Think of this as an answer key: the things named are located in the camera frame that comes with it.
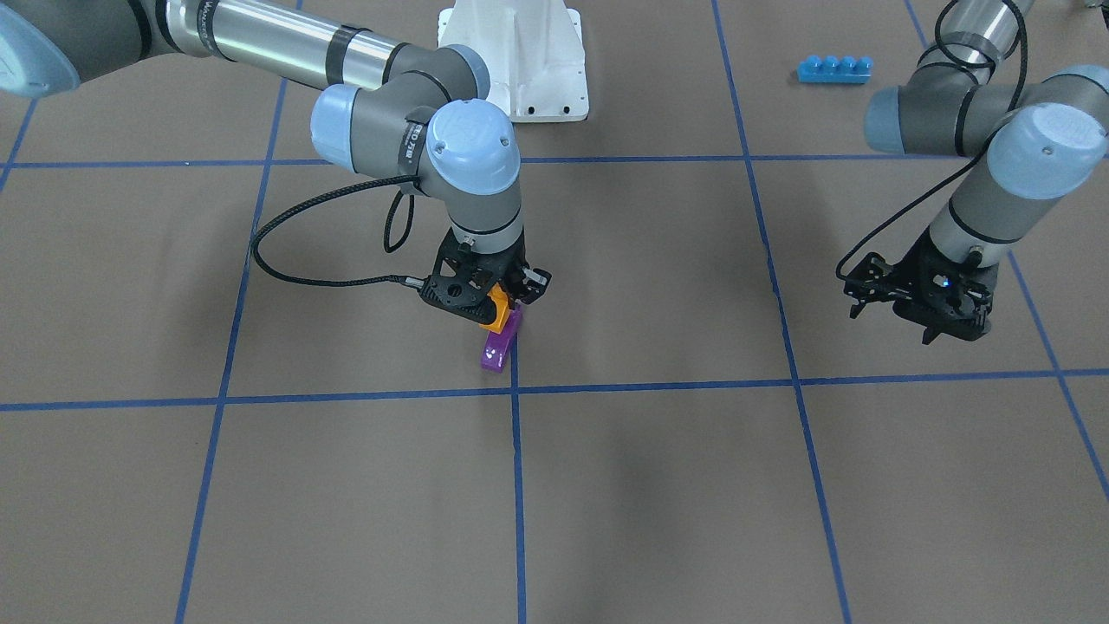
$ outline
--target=blue block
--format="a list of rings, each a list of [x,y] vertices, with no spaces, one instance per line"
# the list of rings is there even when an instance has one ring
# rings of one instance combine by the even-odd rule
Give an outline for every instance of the blue block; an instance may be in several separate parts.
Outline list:
[[[797,80],[801,82],[823,82],[836,84],[865,84],[871,79],[874,61],[863,57],[857,61],[853,57],[840,60],[826,57],[821,60],[813,54],[797,65]]]

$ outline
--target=purple block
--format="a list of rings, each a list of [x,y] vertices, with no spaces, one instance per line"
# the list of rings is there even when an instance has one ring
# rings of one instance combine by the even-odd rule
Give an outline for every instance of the purple block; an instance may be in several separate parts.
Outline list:
[[[509,310],[508,321],[501,333],[489,333],[486,339],[486,350],[481,356],[481,368],[495,374],[505,372],[505,362],[508,354],[512,350],[512,341],[516,340],[516,333],[520,330],[520,321],[523,320],[523,308],[518,307]]]

